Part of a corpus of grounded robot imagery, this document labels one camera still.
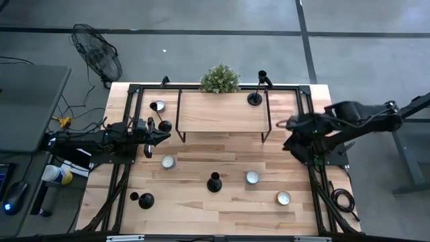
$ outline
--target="gray floor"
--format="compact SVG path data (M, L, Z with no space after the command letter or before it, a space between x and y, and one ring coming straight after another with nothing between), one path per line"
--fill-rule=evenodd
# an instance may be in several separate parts
M302 0L308 31L430 32L426 0ZM0 13L0 24L148 30L300 31L294 0L15 0ZM124 74L120 81L199 81L224 62L255 82L265 69L274 83L310 83L302 38L297 36L104 36L117 47ZM72 68L64 96L79 105L89 86L84 61L68 34L0 33L0 55L37 64ZM357 100L401 106L430 91L430 38L310 38L318 83L328 84L334 102ZM108 91L90 71L96 89L87 108L104 107ZM73 123L80 128L101 119L94 112ZM430 240L430 193L394 197L391 190L410 184L390 134L358 138L348 152L353 191L364 232L370 235ZM85 180L77 183L84 186ZM21 235L63 233L73 220L82 190L52 191L50 218L29 218Z

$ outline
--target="potted plant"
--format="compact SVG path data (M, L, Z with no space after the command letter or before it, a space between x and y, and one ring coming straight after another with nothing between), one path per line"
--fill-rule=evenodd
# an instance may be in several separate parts
M203 75L200 88L208 93L235 93L239 86L239 77L228 65L221 63Z

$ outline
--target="small wooden table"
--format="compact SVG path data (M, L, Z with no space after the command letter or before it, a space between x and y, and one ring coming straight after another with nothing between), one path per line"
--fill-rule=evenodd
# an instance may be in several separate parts
M106 124L122 121L129 84L112 84L105 111ZM331 104L329 88L327 85L310 85L310 90L314 111L324 112L324 107ZM187 92L200 94L198 90ZM268 98L273 127L276 122L298 113L293 91L269 90ZM149 104L157 100L166 103L161 118L175 125L177 89L146 89L140 118L153 117L156 124L160 122L149 108ZM135 105L136 98L133 98L131 110ZM193 132L187 135L187 143L184 144L176 133L172 133L171 138L153 147L152 159L144 156L140 145L128 180L121 234L317 235L308 169L282 150L282 144L290 135L291 132L285 129L274 128L262 144L260 134L256 133ZM161 159L165 155L176 158L177 164L173 169L162 168ZM103 164L90 173L77 229L87 225L106 201L112 168L113 165ZM245 174L250 170L259 173L258 184L245 182ZM222 189L215 194L206 187L214 171L222 180ZM349 179L342 169L327 167L327 176L335 188L352 193ZM292 201L287 206L280 206L275 201L281 190L291 194ZM129 199L132 192L139 195L151 193L155 197L154 206L148 210L141 209L137 201ZM321 199L320 203L324 224L328 228L327 208ZM109 229L115 220L117 207L118 202L112 206ZM354 229L360 230L359 223L351 214L342 215Z
M240 92L183 93L179 90L176 132L182 142L185 143L187 132L260 132L264 143L271 131L267 90L258 106L248 104L247 96L248 93Z

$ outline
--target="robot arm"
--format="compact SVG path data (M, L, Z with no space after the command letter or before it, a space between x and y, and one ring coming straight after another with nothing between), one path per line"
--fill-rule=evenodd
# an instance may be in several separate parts
M365 106L358 102L340 102L325 107L323 114L292 116L282 126L292 131L284 150L300 162L314 165L315 158L324 157L337 145L370 132L392 132L402 125L396 102ZM327 136L333 131L340 131Z
M142 144L145 144L145 156L151 158L151 145L156 146L170 136L168 132L157 130L153 118L148 118L148 122L139 119L131 132L123 122L108 124L105 130L94 133L57 132L46 139L45 149L69 161L85 159L86 154L78 150L83 149L97 155L101 162L121 163L121 159L134 158L133 152Z

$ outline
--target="electric fan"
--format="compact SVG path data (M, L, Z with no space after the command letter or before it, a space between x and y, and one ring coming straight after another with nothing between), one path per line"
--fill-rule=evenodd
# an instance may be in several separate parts
M110 89L106 83L117 81L122 75L116 48L87 24L75 24L71 38L87 65L101 77L103 86Z

